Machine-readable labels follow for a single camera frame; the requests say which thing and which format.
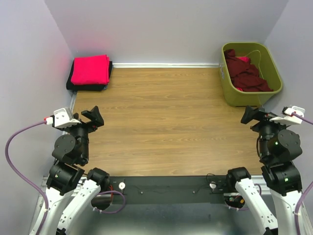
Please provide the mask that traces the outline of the maroon t shirt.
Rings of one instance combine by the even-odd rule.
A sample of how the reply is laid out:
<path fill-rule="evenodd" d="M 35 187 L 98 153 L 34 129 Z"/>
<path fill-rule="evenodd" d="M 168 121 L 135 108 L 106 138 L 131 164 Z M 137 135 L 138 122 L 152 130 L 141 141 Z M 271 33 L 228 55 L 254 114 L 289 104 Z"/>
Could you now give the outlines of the maroon t shirt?
<path fill-rule="evenodd" d="M 224 51 L 228 73 L 233 86 L 242 92 L 272 92 L 266 80 L 252 63 L 248 64 L 237 58 L 234 49 Z"/>

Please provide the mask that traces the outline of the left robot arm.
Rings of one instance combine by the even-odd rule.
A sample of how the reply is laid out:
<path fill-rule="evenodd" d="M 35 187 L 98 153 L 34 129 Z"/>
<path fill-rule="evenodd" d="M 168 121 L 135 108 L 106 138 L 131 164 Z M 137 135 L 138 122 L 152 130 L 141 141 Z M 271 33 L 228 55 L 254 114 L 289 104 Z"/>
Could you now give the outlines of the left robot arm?
<path fill-rule="evenodd" d="M 54 111 L 52 127 L 64 131 L 54 144 L 56 163 L 49 170 L 44 205 L 30 232 L 32 235 L 68 235 L 74 222 L 98 194 L 110 185 L 110 175 L 94 168 L 85 180 L 83 166 L 89 162 L 89 134 L 104 125 L 98 106 L 73 114 L 68 107 Z"/>

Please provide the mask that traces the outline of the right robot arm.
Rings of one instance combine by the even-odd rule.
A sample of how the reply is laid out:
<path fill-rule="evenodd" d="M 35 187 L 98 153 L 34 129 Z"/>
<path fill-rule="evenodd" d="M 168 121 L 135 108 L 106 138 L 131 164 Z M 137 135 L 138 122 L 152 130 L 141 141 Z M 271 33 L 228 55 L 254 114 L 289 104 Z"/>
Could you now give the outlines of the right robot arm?
<path fill-rule="evenodd" d="M 262 176 L 272 195 L 276 214 L 273 215 L 263 201 L 245 167 L 230 169 L 225 187 L 242 196 L 262 235 L 301 233 L 298 213 L 303 195 L 302 183 L 293 160 L 303 151 L 300 136 L 288 127 L 301 124 L 304 113 L 305 109 L 297 106 L 284 107 L 281 116 L 264 108 L 246 106 L 241 119 L 242 124 L 257 121 L 251 130 L 258 133 L 257 155 L 263 165 Z"/>

